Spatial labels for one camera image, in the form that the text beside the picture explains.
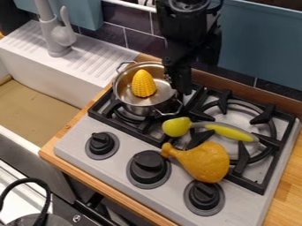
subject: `toy stove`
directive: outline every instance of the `toy stove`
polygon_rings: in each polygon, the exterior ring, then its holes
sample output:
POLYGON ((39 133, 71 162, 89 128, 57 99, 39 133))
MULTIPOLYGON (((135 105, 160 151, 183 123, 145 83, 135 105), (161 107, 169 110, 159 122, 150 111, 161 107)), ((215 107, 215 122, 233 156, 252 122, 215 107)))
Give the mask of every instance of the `toy stove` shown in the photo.
POLYGON ((181 96, 177 117, 235 125, 258 137, 247 143, 204 128, 170 138, 162 122, 172 117, 137 117, 109 90, 55 146, 55 154, 181 225, 261 225, 298 136, 299 121, 242 100, 231 91, 193 85, 181 96), (230 170, 215 185, 194 181, 175 160, 159 155, 164 142, 178 149, 206 140, 222 144, 230 170))

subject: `wooden countertop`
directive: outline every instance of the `wooden countertop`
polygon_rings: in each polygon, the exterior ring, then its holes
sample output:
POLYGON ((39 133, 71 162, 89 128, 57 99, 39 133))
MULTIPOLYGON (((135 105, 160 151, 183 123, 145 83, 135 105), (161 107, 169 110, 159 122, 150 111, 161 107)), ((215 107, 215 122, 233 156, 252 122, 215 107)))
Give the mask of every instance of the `wooden countertop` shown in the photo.
MULTIPOLYGON (((146 55, 139 55, 138 61, 158 60, 146 55)), ((236 95, 261 103, 274 103, 277 108, 287 110, 298 117, 302 117, 302 102, 294 101, 280 95, 271 94, 257 88, 245 86, 234 81, 223 79, 205 72, 194 72, 193 79, 207 87, 231 89, 236 95)), ((95 191, 127 207, 134 213, 143 216, 156 225, 176 225, 174 222, 149 209, 138 201, 131 199, 113 187, 88 175, 70 163, 56 157, 53 153, 54 145, 87 113, 87 110, 108 90, 103 89, 71 122, 57 133, 40 151, 41 158, 50 162, 60 170, 76 178, 81 183, 95 191)), ((302 225, 302 132, 293 149, 291 158, 283 173, 271 207, 263 223, 265 226, 302 225)))

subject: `pot handle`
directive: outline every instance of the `pot handle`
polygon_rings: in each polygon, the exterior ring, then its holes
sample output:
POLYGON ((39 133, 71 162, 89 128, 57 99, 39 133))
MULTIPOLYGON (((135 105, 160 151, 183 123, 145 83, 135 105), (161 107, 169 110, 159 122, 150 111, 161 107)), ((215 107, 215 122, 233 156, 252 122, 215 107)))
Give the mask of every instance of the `pot handle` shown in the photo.
POLYGON ((175 111, 175 112, 162 113, 159 109, 157 109, 157 108, 154 108, 154 109, 158 114, 160 114, 163 117, 175 116, 175 115, 179 114, 180 110, 184 107, 184 104, 179 99, 177 99, 177 102, 179 103, 179 107, 178 107, 177 111, 175 111))
POLYGON ((138 63, 135 60, 130 60, 130 61, 123 61, 121 64, 119 64, 119 66, 116 68, 116 72, 120 73, 119 69, 124 65, 124 64, 132 64, 132 63, 138 63))

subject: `black cable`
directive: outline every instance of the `black cable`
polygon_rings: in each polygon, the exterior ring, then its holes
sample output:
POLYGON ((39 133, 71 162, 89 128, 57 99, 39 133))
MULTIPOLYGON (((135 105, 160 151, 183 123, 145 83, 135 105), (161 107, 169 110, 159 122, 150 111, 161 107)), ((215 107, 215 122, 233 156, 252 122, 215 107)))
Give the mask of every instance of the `black cable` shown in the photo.
POLYGON ((10 185, 8 185, 4 191, 2 192, 1 196, 0 196, 0 212, 3 209, 4 206, 4 199, 7 196, 7 194, 16 186, 18 185, 22 185, 25 183, 36 183, 39 186, 41 186, 42 188, 45 189, 46 191, 46 201, 44 204, 44 207, 41 211, 41 213, 39 214, 38 218, 36 219, 35 223, 33 226, 44 226, 45 225, 45 220, 47 218, 47 212, 49 210, 49 205, 50 205, 50 198, 51 198, 51 192, 49 189, 49 186, 42 180, 37 179, 37 178, 25 178, 25 179, 20 179, 20 180, 16 180, 15 182, 11 183, 10 185))

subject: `stainless steel pot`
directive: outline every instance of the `stainless steel pot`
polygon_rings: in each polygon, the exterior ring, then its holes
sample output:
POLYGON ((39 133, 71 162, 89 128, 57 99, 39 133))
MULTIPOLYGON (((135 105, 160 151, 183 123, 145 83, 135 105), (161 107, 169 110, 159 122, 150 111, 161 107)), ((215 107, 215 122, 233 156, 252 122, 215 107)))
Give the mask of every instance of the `stainless steel pot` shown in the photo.
POLYGON ((117 67, 118 75, 113 82, 113 92, 124 104, 124 108, 134 115, 143 117, 154 115, 174 116, 183 108, 183 103, 177 98, 177 91, 172 89, 169 82, 164 79, 163 70, 162 64, 157 62, 123 62, 117 67), (134 64, 122 72, 119 71, 123 64, 130 63, 134 64), (140 69, 152 74, 157 86, 156 93, 147 98, 140 98, 132 93, 132 78, 140 69), (177 110, 170 112, 175 105, 177 105, 177 110))

